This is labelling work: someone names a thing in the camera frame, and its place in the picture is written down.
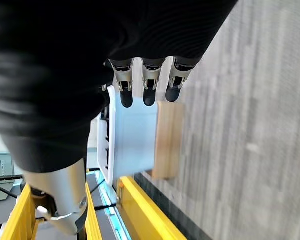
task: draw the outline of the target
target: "white container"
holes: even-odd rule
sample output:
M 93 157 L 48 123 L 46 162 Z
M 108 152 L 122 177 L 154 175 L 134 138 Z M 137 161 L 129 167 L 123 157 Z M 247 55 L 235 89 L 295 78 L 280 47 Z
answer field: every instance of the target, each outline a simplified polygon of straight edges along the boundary
M 158 105 L 146 106 L 142 98 L 134 97 L 132 106 L 125 108 L 113 86 L 108 92 L 109 126 L 101 114 L 97 117 L 97 160 L 105 181 L 112 185 L 119 177 L 154 168 Z

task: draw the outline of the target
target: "yellow rail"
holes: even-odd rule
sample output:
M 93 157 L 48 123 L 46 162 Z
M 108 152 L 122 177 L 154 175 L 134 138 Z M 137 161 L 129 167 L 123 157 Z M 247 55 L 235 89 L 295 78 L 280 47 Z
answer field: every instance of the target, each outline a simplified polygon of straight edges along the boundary
M 94 203 L 88 184 L 85 184 L 88 213 L 85 221 L 87 240 L 102 240 Z M 31 198 L 31 189 L 27 184 L 12 210 L 0 240 L 35 240 L 38 225 L 35 206 Z
M 117 195 L 118 210 L 132 239 L 186 239 L 132 177 L 120 178 Z
M 0 240 L 31 240 L 36 222 L 35 206 L 31 199 L 31 190 L 26 185 L 18 198 Z
M 90 194 L 88 183 L 85 184 L 85 191 L 88 199 L 88 214 L 85 221 L 85 230 L 87 240 L 101 240 L 101 232 L 98 224 L 94 203 Z

